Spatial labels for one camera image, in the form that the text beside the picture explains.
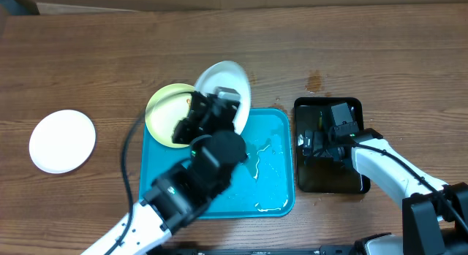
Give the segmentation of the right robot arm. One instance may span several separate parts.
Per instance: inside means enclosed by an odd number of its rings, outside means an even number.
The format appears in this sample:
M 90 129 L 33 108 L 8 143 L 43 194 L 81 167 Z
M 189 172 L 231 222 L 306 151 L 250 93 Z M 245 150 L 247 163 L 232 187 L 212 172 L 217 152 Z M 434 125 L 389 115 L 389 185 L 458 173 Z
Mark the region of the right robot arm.
M 467 184 L 450 185 L 418 169 L 373 129 L 305 131 L 298 138 L 311 160 L 349 164 L 374 181 L 402 211 L 403 235 L 382 233 L 355 241 L 351 254 L 466 254 Z

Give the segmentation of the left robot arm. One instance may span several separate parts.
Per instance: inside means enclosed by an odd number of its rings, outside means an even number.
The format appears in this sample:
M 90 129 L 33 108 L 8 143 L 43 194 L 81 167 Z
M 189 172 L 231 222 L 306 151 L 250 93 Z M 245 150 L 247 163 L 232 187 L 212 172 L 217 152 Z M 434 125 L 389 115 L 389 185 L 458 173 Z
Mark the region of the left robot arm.
M 127 176 L 127 150 L 138 125 L 129 130 L 121 152 L 121 173 L 129 212 L 85 254 L 146 254 L 190 225 L 230 187 L 234 169 L 246 161 L 246 143 L 235 133 L 240 94 L 218 87 L 212 94 L 190 92 L 187 116 L 174 128 L 172 141 L 188 145 L 189 157 L 155 178 L 135 202 Z

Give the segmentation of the white plate with orange stain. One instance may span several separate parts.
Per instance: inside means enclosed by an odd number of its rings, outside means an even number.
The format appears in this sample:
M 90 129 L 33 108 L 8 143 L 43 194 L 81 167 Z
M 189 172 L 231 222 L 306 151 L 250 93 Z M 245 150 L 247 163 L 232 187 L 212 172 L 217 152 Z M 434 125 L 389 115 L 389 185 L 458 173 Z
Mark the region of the white plate with orange stain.
M 234 117 L 235 132 L 241 134 L 249 117 L 252 92 L 245 70 L 234 61 L 221 61 L 205 70 L 195 83 L 195 90 L 214 94 L 217 87 L 231 88 L 240 94 L 240 107 Z

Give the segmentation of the white plate with red stain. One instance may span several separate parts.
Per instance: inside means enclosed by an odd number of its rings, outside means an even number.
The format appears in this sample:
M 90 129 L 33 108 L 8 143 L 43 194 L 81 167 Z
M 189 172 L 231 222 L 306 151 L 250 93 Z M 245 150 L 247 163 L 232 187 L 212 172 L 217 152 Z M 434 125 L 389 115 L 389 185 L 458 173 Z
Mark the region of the white plate with red stain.
M 59 110 L 43 118 L 29 140 L 34 165 L 50 174 L 63 174 L 91 156 L 97 132 L 91 119 L 77 110 Z

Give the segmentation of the yellow-green plate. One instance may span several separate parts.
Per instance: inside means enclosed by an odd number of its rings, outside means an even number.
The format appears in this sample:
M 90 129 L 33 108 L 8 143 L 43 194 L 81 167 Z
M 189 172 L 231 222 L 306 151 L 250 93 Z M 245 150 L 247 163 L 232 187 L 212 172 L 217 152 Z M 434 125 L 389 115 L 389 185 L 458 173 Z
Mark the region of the yellow-green plate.
M 146 127 L 151 136 L 169 148 L 185 148 L 172 140 L 179 121 L 187 117 L 195 87 L 185 83 L 174 83 L 160 88 L 146 106 Z

